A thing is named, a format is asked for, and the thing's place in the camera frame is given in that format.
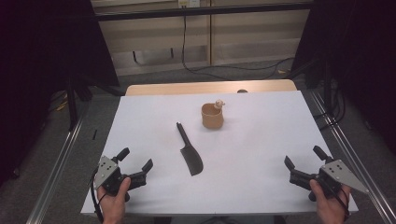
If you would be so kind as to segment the white table sheet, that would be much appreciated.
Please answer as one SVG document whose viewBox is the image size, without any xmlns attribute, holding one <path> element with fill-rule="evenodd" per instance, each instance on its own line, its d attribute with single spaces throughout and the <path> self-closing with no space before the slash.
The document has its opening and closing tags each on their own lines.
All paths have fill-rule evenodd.
<svg viewBox="0 0 396 224">
<path fill-rule="evenodd" d="M 225 103 L 220 129 L 207 129 L 201 107 Z M 191 176 L 180 152 L 180 122 L 204 170 Z M 104 155 L 128 147 L 125 174 L 152 159 L 144 187 L 131 191 L 129 214 L 258 215 L 313 212 L 308 190 L 289 182 L 286 156 L 313 174 L 327 145 L 300 91 L 126 96 L 121 98 Z"/>
</svg>

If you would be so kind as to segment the person's right hand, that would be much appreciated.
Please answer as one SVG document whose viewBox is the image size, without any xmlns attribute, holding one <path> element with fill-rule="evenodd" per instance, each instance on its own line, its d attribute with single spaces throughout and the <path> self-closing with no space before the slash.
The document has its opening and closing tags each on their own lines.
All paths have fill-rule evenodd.
<svg viewBox="0 0 396 224">
<path fill-rule="evenodd" d="M 327 199 L 318 181 L 311 179 L 310 187 L 317 199 L 317 214 L 322 224 L 344 224 L 347 213 L 343 205 L 348 205 L 351 188 L 342 186 L 339 203 L 335 198 Z"/>
</svg>

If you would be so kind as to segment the white wall socket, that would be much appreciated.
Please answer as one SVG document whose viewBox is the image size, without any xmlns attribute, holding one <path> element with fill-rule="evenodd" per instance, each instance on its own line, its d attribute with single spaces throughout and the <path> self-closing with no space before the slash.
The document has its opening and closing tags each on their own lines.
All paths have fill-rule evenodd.
<svg viewBox="0 0 396 224">
<path fill-rule="evenodd" d="M 201 5 L 200 0 L 177 0 L 179 8 L 187 7 L 199 7 Z"/>
</svg>

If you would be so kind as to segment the black curtain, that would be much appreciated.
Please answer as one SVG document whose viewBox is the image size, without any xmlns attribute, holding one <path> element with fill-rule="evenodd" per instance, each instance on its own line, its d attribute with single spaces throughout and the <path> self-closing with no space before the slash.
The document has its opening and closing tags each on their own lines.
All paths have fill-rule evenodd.
<svg viewBox="0 0 396 224">
<path fill-rule="evenodd" d="M 314 87 L 327 65 L 396 154 L 396 0 L 312 0 L 292 69 Z"/>
<path fill-rule="evenodd" d="M 14 176 L 57 91 L 119 84 L 92 0 L 0 0 L 0 186 Z"/>
</svg>

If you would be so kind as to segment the black metal stand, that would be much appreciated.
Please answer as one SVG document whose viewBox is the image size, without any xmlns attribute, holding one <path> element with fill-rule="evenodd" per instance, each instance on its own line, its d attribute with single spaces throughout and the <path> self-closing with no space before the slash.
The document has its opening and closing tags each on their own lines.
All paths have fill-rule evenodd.
<svg viewBox="0 0 396 224">
<path fill-rule="evenodd" d="M 69 77 L 66 83 L 66 93 L 70 117 L 69 130 L 73 131 L 78 123 L 76 96 L 82 102 L 89 102 L 92 99 L 88 79 L 86 77 Z"/>
</svg>

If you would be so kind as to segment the black horizontal bar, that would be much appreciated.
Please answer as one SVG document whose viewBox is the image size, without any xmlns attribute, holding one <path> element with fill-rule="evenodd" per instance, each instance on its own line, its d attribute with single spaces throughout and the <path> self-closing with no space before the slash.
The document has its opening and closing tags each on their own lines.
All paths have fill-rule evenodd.
<svg viewBox="0 0 396 224">
<path fill-rule="evenodd" d="M 316 5 L 315 2 L 296 2 L 296 3 L 259 4 L 259 5 L 226 6 L 226 7 L 176 8 L 176 9 L 159 9 L 159 10 L 135 11 L 135 12 L 100 13 L 100 14 L 96 14 L 93 18 L 96 21 L 125 21 L 125 20 L 158 19 L 158 18 L 187 17 L 187 16 L 305 10 L 305 9 L 311 9 L 315 5 Z"/>
</svg>

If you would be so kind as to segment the black kitchen knife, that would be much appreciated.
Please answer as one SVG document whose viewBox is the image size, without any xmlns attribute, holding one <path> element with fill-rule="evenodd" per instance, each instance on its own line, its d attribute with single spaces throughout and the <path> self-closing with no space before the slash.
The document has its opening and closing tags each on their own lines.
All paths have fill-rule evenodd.
<svg viewBox="0 0 396 224">
<path fill-rule="evenodd" d="M 191 176 L 198 175 L 204 170 L 203 161 L 198 153 L 198 151 L 191 144 L 183 125 L 178 122 L 177 129 L 181 135 L 181 138 L 185 144 L 185 146 L 180 150 Z"/>
</svg>

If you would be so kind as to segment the metal floor rail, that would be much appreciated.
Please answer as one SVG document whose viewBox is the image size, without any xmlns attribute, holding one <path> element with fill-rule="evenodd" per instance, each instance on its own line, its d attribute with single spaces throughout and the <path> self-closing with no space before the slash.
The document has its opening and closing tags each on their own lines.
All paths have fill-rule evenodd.
<svg viewBox="0 0 396 224">
<path fill-rule="evenodd" d="M 369 190 L 367 195 L 353 193 L 360 211 L 349 223 L 396 224 L 396 156 L 354 105 L 342 103 L 345 116 L 336 120 L 326 114 L 319 92 L 309 92 L 306 100 L 318 116 L 317 125 L 331 153 L 345 161 Z"/>
<path fill-rule="evenodd" d="M 64 172 L 64 167 L 78 138 L 82 121 L 83 118 L 78 119 L 74 127 L 68 132 L 61 152 L 49 174 L 44 188 L 41 190 L 39 197 L 35 202 L 35 206 L 28 217 L 26 224 L 42 224 L 61 176 Z"/>
</svg>

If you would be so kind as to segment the person's left hand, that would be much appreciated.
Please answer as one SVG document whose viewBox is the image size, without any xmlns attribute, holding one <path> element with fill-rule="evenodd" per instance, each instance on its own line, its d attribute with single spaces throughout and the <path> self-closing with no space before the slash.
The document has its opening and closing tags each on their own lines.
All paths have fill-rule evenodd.
<svg viewBox="0 0 396 224">
<path fill-rule="evenodd" d="M 100 200 L 104 221 L 103 224 L 122 224 L 125 215 L 125 194 L 130 187 L 131 179 L 126 177 L 120 184 L 119 192 L 116 196 L 109 196 L 106 190 L 100 187 L 97 190 L 97 197 Z"/>
</svg>

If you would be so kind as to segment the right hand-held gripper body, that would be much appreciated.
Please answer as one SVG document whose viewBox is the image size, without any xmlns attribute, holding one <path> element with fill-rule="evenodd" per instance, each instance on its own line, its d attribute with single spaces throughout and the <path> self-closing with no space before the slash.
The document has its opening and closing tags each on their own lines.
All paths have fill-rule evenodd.
<svg viewBox="0 0 396 224">
<path fill-rule="evenodd" d="M 290 183 L 310 191 L 308 198 L 311 202 L 316 200 L 316 196 L 310 187 L 310 180 L 319 182 L 324 195 L 334 197 L 343 185 L 349 186 L 362 193 L 369 193 L 369 190 L 361 181 L 349 170 L 341 161 L 331 161 L 322 165 L 317 174 L 307 174 L 294 168 L 290 171 Z"/>
</svg>

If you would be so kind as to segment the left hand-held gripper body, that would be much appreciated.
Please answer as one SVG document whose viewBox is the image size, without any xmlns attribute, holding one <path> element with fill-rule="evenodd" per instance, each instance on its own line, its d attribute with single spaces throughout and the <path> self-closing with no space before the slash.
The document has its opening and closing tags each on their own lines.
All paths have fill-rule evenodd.
<svg viewBox="0 0 396 224">
<path fill-rule="evenodd" d="M 99 160 L 97 176 L 94 179 L 96 189 L 103 187 L 109 195 L 116 196 L 119 193 L 122 181 L 126 177 L 131 179 L 128 190 L 137 189 L 147 184 L 148 165 L 145 164 L 140 172 L 126 175 L 120 171 L 119 167 L 119 162 L 123 161 L 124 158 L 125 155 L 118 155 L 112 159 L 103 156 Z"/>
</svg>

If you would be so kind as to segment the light wooden table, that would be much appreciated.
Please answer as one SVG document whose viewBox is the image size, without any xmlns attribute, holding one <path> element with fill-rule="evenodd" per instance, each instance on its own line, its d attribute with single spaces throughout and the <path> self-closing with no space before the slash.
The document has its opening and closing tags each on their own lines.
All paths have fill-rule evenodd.
<svg viewBox="0 0 396 224">
<path fill-rule="evenodd" d="M 131 85 L 127 88 L 125 95 L 237 93 L 238 90 L 247 90 L 248 92 L 296 91 L 297 88 L 294 82 L 289 79 L 214 81 Z"/>
</svg>

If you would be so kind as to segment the brown cup with small figure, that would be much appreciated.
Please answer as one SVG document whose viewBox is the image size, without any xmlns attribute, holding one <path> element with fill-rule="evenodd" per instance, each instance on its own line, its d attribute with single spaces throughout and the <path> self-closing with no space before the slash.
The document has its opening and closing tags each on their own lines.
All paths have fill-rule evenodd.
<svg viewBox="0 0 396 224">
<path fill-rule="evenodd" d="M 224 117 L 222 108 L 225 103 L 218 99 L 215 103 L 207 103 L 201 107 L 202 123 L 207 129 L 220 129 L 223 126 Z"/>
</svg>

